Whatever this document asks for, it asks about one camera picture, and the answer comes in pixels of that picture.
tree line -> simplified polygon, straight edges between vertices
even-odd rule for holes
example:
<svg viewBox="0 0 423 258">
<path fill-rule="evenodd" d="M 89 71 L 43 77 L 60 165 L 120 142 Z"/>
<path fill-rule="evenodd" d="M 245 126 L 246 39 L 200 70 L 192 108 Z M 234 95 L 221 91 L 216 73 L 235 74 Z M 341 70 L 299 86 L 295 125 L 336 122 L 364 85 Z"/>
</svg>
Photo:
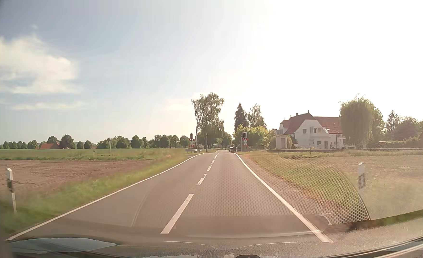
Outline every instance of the tree line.
<svg viewBox="0 0 423 258">
<path fill-rule="evenodd" d="M 41 146 L 45 143 L 59 143 L 59 147 L 61 149 L 91 149 L 93 147 L 93 143 L 89 140 L 82 142 L 79 141 L 77 143 L 74 142 L 74 139 L 69 135 L 66 134 L 61 137 L 61 139 L 56 138 L 55 136 L 50 136 L 47 141 L 42 141 L 38 143 L 36 140 L 32 140 L 28 143 L 24 141 L 19 142 L 7 142 L 5 141 L 3 144 L 0 144 L 0 149 L 29 149 L 35 150 L 40 149 Z M 175 135 L 155 135 L 154 138 L 151 140 L 147 140 L 146 137 L 139 138 L 137 135 L 132 137 L 131 140 L 122 136 L 116 136 L 114 138 L 107 138 L 105 140 L 99 141 L 96 144 L 97 149 L 127 149 L 127 148 L 176 148 L 176 147 L 183 147 L 186 148 L 190 145 L 189 137 L 183 135 L 180 138 Z"/>
<path fill-rule="evenodd" d="M 423 120 L 402 116 L 394 110 L 384 121 L 381 111 L 364 97 L 343 102 L 340 117 L 344 136 L 359 146 L 378 146 L 380 141 L 417 141 L 423 131 Z"/>
</svg>

sky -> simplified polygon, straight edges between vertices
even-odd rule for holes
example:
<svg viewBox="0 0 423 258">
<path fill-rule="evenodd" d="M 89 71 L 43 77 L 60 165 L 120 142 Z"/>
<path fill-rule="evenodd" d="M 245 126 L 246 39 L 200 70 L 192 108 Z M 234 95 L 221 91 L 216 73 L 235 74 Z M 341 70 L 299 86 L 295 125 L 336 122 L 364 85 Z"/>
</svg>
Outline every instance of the sky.
<svg viewBox="0 0 423 258">
<path fill-rule="evenodd" d="M 188 135 L 209 92 L 228 133 L 357 94 L 423 119 L 423 2 L 0 1 L 0 143 Z"/>
</svg>

white house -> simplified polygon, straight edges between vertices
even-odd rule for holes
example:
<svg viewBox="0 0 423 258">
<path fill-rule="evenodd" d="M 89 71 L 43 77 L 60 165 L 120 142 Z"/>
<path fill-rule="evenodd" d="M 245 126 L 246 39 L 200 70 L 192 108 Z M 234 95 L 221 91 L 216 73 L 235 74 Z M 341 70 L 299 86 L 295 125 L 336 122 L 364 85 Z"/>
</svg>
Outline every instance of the white house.
<svg viewBox="0 0 423 258">
<path fill-rule="evenodd" d="M 298 114 L 280 123 L 278 134 L 292 136 L 298 147 L 315 149 L 340 149 L 344 147 L 341 119 L 314 117 L 310 113 Z"/>
</svg>

grass verge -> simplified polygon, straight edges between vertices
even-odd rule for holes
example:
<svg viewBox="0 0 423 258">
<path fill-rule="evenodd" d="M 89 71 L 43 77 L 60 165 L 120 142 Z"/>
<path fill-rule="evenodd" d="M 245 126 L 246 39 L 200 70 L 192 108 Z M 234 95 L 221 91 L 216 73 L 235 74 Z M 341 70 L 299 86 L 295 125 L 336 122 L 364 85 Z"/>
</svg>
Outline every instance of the grass verge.
<svg viewBox="0 0 423 258">
<path fill-rule="evenodd" d="M 323 159 L 287 159 L 280 154 L 252 151 L 246 156 L 258 166 L 295 185 L 318 203 L 341 210 L 345 216 L 363 211 L 361 201 L 347 178 Z"/>
<path fill-rule="evenodd" d="M 345 150 L 340 152 L 281 152 L 283 158 L 423 155 L 423 150 Z"/>
<path fill-rule="evenodd" d="M 18 232 L 165 171 L 189 157 L 173 156 L 132 173 L 69 184 L 54 193 L 31 196 L 18 204 L 17 214 L 13 214 L 12 204 L 0 201 L 0 226 L 7 234 Z"/>
</svg>

asphalt road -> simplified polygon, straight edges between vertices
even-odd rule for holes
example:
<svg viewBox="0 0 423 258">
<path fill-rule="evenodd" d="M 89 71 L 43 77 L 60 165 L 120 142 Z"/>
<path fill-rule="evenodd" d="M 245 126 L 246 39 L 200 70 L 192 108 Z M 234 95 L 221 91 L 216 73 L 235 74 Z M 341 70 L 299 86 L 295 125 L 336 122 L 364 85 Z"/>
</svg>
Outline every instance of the asphalt road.
<svg viewBox="0 0 423 258">
<path fill-rule="evenodd" d="M 331 242 L 323 217 L 299 214 L 235 154 L 225 150 L 184 163 L 58 219 L 13 236 L 139 239 L 293 237 Z"/>
</svg>

